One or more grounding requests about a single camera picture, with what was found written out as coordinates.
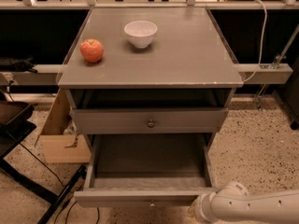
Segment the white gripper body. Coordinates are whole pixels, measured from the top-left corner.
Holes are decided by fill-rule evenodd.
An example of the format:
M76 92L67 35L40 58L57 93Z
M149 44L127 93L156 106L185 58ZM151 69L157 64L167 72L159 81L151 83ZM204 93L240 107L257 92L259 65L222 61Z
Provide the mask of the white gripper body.
M215 221L210 205L210 195L202 194L193 202L194 214L198 221L210 224Z

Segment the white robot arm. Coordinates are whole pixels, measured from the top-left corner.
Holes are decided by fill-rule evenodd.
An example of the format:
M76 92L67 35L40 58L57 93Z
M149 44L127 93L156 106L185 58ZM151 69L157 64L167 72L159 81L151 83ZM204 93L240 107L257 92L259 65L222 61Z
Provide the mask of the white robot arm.
M194 201L194 213L205 223L260 221L299 224L299 190L250 195L244 185L229 182Z

